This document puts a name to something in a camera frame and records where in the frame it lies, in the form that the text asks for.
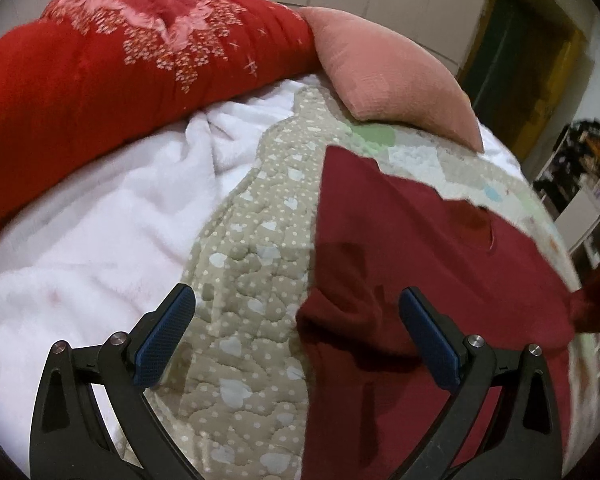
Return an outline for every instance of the green patch on quilt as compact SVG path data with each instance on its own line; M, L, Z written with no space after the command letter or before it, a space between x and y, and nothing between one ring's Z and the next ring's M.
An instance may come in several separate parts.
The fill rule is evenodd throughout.
M387 147L395 146L395 130L387 124L353 123L346 118L342 121L350 135L355 151L366 156L375 156Z

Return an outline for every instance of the embroidered floral pattern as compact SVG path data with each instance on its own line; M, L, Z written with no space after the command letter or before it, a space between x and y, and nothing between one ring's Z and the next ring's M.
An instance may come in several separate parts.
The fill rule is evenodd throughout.
M186 14L177 15L167 26L160 16L151 16L122 0L54 0L43 18L57 23L67 20L75 30L87 34L111 34L124 30L125 64L151 61L162 70L174 71L184 92L198 78L197 67L211 57L228 60L220 38L228 38L231 25L243 25L238 15L247 9L227 0L190 0ZM233 50L239 45L229 42ZM248 70L256 75L257 66Z

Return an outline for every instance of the beige polka dot quilt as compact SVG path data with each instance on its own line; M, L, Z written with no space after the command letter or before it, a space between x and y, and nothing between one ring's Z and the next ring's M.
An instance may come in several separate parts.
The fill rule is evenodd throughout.
M292 480L301 471L310 369L295 315L311 282L324 152L340 144L386 173L494 210L535 240L572 289L562 241L530 187L475 154L403 126L361 124L326 88L264 133L255 167L207 223L182 281L196 315L161 382L145 395L204 478ZM571 345L573 421L565 468L592 439L599 367L588 336ZM136 462L130 448L125 458Z

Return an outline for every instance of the blue gripper pad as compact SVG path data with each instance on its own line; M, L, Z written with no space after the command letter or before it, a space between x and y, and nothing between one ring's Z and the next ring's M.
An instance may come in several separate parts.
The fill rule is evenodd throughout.
M400 319L436 384L454 392L460 385L460 359L425 307L408 288L398 301Z
M180 342L184 331L189 326L191 318L196 311L196 297L188 285L178 284L180 290L172 291L156 312L166 307L162 317L136 352L134 385L142 388L155 386L164 369L171 359L176 346Z

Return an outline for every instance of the pink pillow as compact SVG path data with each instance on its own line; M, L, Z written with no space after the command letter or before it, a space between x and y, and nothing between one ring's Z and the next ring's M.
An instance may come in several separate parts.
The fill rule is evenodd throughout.
M400 121L484 152L469 98L451 72L397 32L348 12L305 7L318 57L360 121Z

